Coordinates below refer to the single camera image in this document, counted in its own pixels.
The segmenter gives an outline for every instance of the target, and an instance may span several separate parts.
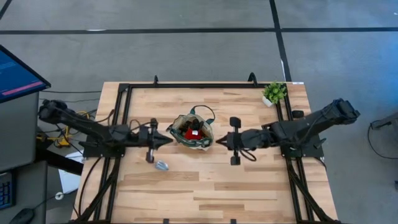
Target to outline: computer monitor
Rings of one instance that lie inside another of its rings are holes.
[[[50,87],[47,80],[0,45],[0,103]]]

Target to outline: wooden table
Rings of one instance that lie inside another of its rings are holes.
[[[106,82],[98,105],[96,119],[107,117],[114,108],[118,82]],[[305,86],[288,83],[292,110],[310,113]],[[151,118],[159,122],[159,132],[165,130],[180,114],[189,113],[195,105],[214,109],[216,120],[212,124],[215,138],[232,131],[229,117],[241,118],[244,131],[260,129],[262,124],[277,121],[274,107],[267,108],[261,101],[261,89],[134,89],[129,121],[145,123]],[[284,104],[284,117],[287,118]],[[121,122],[123,110],[119,115]],[[197,114],[210,118],[211,113],[199,108]],[[155,161],[163,160],[170,170],[155,169],[145,161],[146,148],[128,148],[121,160],[118,186],[113,208],[113,223],[171,223],[203,222],[229,223],[294,223],[294,211],[285,159],[278,147],[258,149],[257,162],[242,157],[240,166],[231,166],[231,151],[218,144],[207,151],[186,148],[176,142],[155,152]],[[84,180],[95,158],[85,161],[81,179]],[[303,159],[308,188],[319,206],[330,217],[337,219],[325,168],[315,159]],[[103,159],[94,168],[85,192],[83,208],[96,193],[103,169]],[[78,206],[80,189],[75,206]],[[299,190],[302,216],[307,218],[303,197]],[[104,218],[108,196],[103,200],[101,218]]]

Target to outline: small silver object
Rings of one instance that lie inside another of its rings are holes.
[[[169,170],[169,165],[167,165],[165,162],[163,161],[157,161],[155,168],[158,170],[162,170],[162,171],[168,171]]]

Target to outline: small potted plant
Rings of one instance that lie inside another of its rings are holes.
[[[273,82],[262,91],[262,102],[268,107],[278,103],[286,96],[286,87],[281,83]]]

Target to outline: bag handle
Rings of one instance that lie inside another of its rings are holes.
[[[214,111],[210,108],[210,107],[208,107],[208,106],[206,106],[206,105],[198,105],[198,106],[194,106],[192,109],[191,109],[191,112],[189,112],[190,114],[195,114],[195,108],[197,108],[197,107],[199,107],[199,106],[203,106],[203,107],[205,107],[205,108],[208,108],[212,113],[213,113],[213,119],[207,119],[206,120],[206,123],[208,123],[208,124],[211,124],[211,123],[213,123],[214,122],[214,120],[216,119],[216,115],[214,114]]]

